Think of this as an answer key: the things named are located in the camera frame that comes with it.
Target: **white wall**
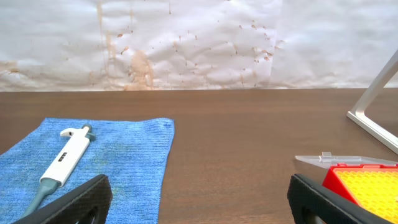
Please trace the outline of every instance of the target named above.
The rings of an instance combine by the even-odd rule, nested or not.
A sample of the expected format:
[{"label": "white wall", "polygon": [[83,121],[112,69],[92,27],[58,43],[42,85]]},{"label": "white wall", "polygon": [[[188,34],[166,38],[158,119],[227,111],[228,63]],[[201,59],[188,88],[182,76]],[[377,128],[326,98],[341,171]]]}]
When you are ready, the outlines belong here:
[{"label": "white wall", "polygon": [[395,0],[14,0],[0,21],[0,91],[358,88],[398,49]]}]

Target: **blue towel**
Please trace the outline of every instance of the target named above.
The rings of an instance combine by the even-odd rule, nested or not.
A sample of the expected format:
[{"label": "blue towel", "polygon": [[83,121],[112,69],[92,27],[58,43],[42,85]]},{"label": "blue towel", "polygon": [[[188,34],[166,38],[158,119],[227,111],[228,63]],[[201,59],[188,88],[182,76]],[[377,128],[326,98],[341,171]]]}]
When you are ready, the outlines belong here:
[{"label": "blue towel", "polygon": [[92,121],[46,118],[21,142],[0,156],[0,223],[19,219],[36,194],[39,179],[69,140],[66,128],[93,127],[91,142],[62,188],[41,207],[98,174],[106,174],[113,200],[106,223],[157,223],[174,121]]}]

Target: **metal frame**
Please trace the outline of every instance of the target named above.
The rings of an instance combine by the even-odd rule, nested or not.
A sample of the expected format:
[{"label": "metal frame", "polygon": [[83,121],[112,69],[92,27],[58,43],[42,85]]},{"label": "metal frame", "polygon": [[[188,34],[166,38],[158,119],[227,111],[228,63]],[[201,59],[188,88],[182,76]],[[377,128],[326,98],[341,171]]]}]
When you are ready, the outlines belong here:
[{"label": "metal frame", "polygon": [[380,127],[374,121],[365,116],[365,109],[372,103],[381,92],[387,82],[398,72],[398,50],[381,70],[371,86],[364,92],[355,104],[354,108],[347,113],[347,117],[373,135],[380,142],[398,154],[398,138],[389,131]]}]

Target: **wooden table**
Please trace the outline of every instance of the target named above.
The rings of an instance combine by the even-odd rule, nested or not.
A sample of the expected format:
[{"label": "wooden table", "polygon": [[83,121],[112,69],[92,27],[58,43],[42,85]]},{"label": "wooden table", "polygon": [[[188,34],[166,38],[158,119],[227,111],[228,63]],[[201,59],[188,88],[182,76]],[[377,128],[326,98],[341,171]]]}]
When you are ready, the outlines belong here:
[{"label": "wooden table", "polygon": [[[290,176],[322,182],[326,170],[295,155],[398,155],[346,117],[364,90],[0,93],[0,152],[45,117],[175,120],[159,223],[293,223]],[[398,89],[370,118],[398,134]]]}]

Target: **clear plastic lid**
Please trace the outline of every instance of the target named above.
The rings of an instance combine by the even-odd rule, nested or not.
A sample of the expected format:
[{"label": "clear plastic lid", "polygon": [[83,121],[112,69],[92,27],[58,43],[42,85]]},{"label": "clear plastic lid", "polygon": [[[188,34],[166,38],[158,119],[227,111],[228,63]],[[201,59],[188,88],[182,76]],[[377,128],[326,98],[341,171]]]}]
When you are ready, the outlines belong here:
[{"label": "clear plastic lid", "polygon": [[375,159],[364,156],[332,156],[330,152],[322,152],[322,156],[296,156],[297,160],[328,169],[331,166],[344,163],[347,166],[357,166],[361,164],[379,164],[386,166],[396,166],[398,162]]}]

